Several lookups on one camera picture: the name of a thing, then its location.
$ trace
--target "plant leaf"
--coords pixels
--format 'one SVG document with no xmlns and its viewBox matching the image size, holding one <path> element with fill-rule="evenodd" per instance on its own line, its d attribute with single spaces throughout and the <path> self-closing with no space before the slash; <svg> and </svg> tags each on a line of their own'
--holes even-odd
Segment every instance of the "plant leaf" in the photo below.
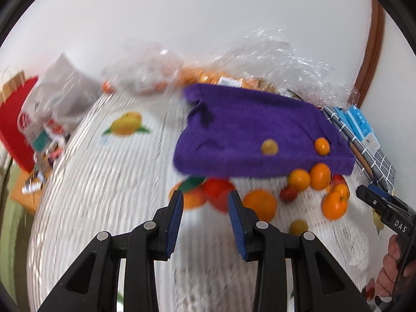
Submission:
<svg viewBox="0 0 416 312">
<path fill-rule="evenodd" d="M 136 130 L 136 132 L 150 133 L 150 130 L 147 129 L 146 127 L 140 127 L 139 129 Z"/>
<path fill-rule="evenodd" d="M 191 191 L 202 184 L 205 179 L 206 177 L 190 176 L 179 185 L 178 190 L 183 193 Z"/>
</svg>

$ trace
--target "orange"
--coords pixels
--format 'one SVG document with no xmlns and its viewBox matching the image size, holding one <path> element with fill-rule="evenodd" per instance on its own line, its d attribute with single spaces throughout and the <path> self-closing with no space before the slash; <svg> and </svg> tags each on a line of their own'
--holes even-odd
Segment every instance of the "orange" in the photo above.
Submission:
<svg viewBox="0 0 416 312">
<path fill-rule="evenodd" d="M 311 187 L 315 190 L 323 190 L 331 182 L 331 170 L 324 163 L 315 164 L 309 171 L 309 175 L 311 177 Z"/>
<path fill-rule="evenodd" d="M 209 200 L 217 199 L 219 195 L 225 191 L 235 190 L 236 187 L 230 181 L 219 178 L 208 178 L 203 184 L 202 189 L 204 190 L 205 196 Z"/>
<path fill-rule="evenodd" d="M 295 187 L 298 191 L 308 189 L 311 184 L 309 173 L 303 169 L 295 169 L 289 174 L 288 185 Z"/>
<path fill-rule="evenodd" d="M 331 192 L 322 199 L 321 210 L 330 220 L 340 219 L 347 211 L 348 201 L 339 192 Z"/>
<path fill-rule="evenodd" d="M 349 189 L 347 184 L 337 184 L 332 191 L 339 192 L 343 199 L 349 200 Z"/>
<path fill-rule="evenodd" d="M 329 151 L 331 150 L 329 146 L 329 142 L 323 137 L 320 137 L 315 141 L 314 147 L 315 147 L 316 152 L 320 156 L 328 155 Z"/>
<path fill-rule="evenodd" d="M 277 201 L 273 195 L 262 189 L 249 192 L 243 199 L 243 205 L 253 209 L 259 220 L 270 222 L 277 211 Z"/>
<path fill-rule="evenodd" d="M 169 200 L 171 200 L 173 192 L 178 189 L 182 182 L 176 184 L 169 193 Z M 184 210 L 193 209 L 202 206 L 207 202 L 207 197 L 202 190 L 202 186 L 198 185 L 194 189 L 184 193 Z"/>
</svg>

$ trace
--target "white wall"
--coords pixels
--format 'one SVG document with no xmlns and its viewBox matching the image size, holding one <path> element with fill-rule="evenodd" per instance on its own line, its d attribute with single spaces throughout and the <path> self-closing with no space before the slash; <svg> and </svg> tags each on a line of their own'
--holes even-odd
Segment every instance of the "white wall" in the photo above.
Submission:
<svg viewBox="0 0 416 312">
<path fill-rule="evenodd" d="M 416 208 L 416 56 L 390 16 L 380 62 L 361 107 L 396 167 L 394 187 Z"/>
<path fill-rule="evenodd" d="M 0 48 L 0 70 L 38 74 L 65 51 L 98 76 L 127 38 L 201 57 L 222 40 L 281 27 L 301 56 L 335 68 L 333 82 L 353 83 L 370 14 L 370 0 L 36 0 Z"/>
</svg>

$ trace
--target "purple towel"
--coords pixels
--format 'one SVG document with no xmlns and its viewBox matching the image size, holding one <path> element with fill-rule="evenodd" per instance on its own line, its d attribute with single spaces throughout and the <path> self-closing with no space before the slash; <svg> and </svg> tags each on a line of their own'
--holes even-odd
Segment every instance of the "purple towel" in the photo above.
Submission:
<svg viewBox="0 0 416 312">
<path fill-rule="evenodd" d="M 351 175 L 355 157 L 336 128 L 313 105 L 279 95 L 195 84 L 184 90 L 195 108 L 178 139 L 173 163 L 182 173 L 219 178 L 269 178 L 319 162 L 333 174 Z M 314 142 L 325 137 L 331 151 L 319 156 Z M 261 153 L 268 138 L 275 156 Z"/>
</svg>

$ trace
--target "metal screw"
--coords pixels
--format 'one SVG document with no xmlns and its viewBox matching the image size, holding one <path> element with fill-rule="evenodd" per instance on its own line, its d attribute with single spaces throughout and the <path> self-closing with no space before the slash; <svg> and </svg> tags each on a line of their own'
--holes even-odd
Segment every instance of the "metal screw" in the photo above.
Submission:
<svg viewBox="0 0 416 312">
<path fill-rule="evenodd" d="M 264 230 L 264 229 L 267 229 L 267 228 L 269 227 L 269 224 L 268 224 L 267 222 L 263 221 L 263 220 L 260 220 L 260 221 L 258 221 L 258 222 L 256 223 L 256 226 L 257 226 L 259 229 Z"/>
<path fill-rule="evenodd" d="M 152 229 L 154 229 L 154 228 L 156 227 L 156 223 L 155 223 L 155 222 L 153 222 L 152 220 L 150 220 L 150 221 L 148 221 L 148 222 L 144 223 L 143 227 L 144 227 L 146 230 L 152 230 Z"/>
<path fill-rule="evenodd" d="M 99 241 L 105 241 L 108 238 L 108 232 L 101 231 L 99 234 L 97 234 L 97 239 Z"/>
<path fill-rule="evenodd" d="M 304 234 L 303 234 L 303 237 L 307 240 L 307 241 L 313 241 L 314 239 L 315 239 L 315 235 L 312 233 L 312 232 L 310 232 L 310 231 L 306 231 Z"/>
</svg>

